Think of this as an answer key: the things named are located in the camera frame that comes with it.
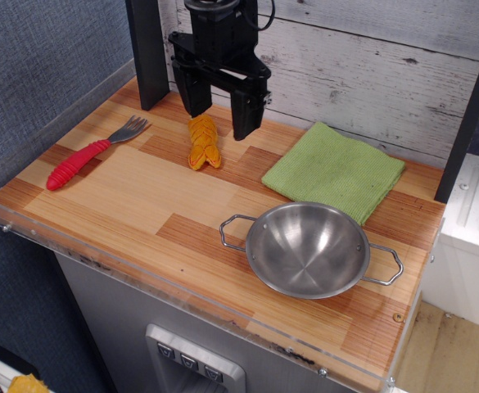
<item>black metal pole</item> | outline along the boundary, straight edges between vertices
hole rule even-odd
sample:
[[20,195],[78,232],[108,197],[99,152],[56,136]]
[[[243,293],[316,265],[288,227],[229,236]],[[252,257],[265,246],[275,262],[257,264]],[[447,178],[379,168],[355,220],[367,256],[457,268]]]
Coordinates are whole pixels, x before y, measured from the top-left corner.
[[141,108],[151,109],[169,92],[158,0],[125,0]]
[[467,154],[468,146],[472,141],[472,136],[479,121],[479,75],[477,76],[476,84],[472,90],[470,101],[467,105],[467,110],[459,126],[458,135],[452,146],[452,151],[448,161],[446,162],[443,177],[439,183],[436,193],[436,201],[446,203],[450,198],[450,193],[454,187],[459,170],[463,164],[463,160]]

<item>yellow object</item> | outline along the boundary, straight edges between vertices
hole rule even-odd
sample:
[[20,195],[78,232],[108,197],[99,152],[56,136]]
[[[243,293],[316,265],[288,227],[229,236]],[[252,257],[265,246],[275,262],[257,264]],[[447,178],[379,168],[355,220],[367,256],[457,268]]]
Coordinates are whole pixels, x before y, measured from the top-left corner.
[[194,170],[200,169],[205,162],[214,168],[221,165],[221,155],[217,149],[217,127],[208,115],[199,115],[188,122],[192,151],[188,164]]
[[11,380],[7,393],[49,393],[50,391],[33,374],[20,375]]

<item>fork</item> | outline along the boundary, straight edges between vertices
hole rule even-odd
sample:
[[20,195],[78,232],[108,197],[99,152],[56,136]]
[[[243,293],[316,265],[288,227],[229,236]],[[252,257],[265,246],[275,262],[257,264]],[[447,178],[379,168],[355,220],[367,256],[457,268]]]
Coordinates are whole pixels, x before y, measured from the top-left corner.
[[64,186],[93,157],[105,151],[112,143],[124,142],[137,137],[144,130],[147,123],[148,120],[146,119],[132,116],[123,127],[115,131],[108,139],[100,139],[76,151],[52,171],[50,176],[48,176],[46,188],[50,191],[54,191]]

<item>green cloth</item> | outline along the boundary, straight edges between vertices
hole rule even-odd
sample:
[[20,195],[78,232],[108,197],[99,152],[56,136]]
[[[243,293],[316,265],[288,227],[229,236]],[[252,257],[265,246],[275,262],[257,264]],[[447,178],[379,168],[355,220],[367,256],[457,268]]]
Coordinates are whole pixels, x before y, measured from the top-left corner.
[[262,181],[293,201],[336,207],[363,225],[403,169],[403,161],[316,123]]

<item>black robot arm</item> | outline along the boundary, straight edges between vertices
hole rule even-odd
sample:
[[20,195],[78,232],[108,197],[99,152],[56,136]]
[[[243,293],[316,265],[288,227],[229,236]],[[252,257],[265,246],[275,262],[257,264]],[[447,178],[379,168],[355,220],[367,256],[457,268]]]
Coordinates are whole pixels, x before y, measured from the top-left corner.
[[258,129],[269,103],[269,68],[254,53],[257,0],[185,0],[192,34],[173,32],[173,68],[187,112],[195,117],[212,105],[210,86],[230,93],[233,136],[244,139]]

